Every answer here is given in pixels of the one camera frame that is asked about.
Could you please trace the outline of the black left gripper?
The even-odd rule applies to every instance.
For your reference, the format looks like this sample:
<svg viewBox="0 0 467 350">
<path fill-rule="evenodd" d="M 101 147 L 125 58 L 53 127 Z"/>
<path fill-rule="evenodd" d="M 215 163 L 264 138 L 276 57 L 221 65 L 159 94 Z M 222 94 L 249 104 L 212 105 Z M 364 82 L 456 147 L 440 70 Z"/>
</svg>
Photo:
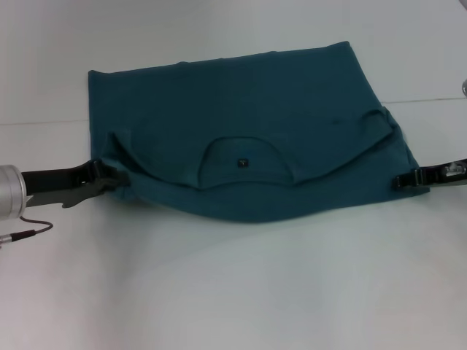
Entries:
<svg viewBox="0 0 467 350">
<path fill-rule="evenodd" d="M 78 203 L 128 187 L 131 182 L 125 171 L 106 166 L 101 160 L 91 160 L 74 168 L 22 172 L 27 207 L 60 203 L 71 208 Z"/>
</svg>

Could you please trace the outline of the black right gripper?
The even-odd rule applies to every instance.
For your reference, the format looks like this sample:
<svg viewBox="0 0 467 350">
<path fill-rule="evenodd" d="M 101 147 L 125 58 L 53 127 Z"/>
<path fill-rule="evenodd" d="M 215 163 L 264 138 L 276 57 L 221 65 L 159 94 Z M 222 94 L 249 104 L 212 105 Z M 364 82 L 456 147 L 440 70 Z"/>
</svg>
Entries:
<svg viewBox="0 0 467 350">
<path fill-rule="evenodd" d="M 413 169 L 393 178 L 393 189 L 466 185 L 466 159 Z"/>
</svg>

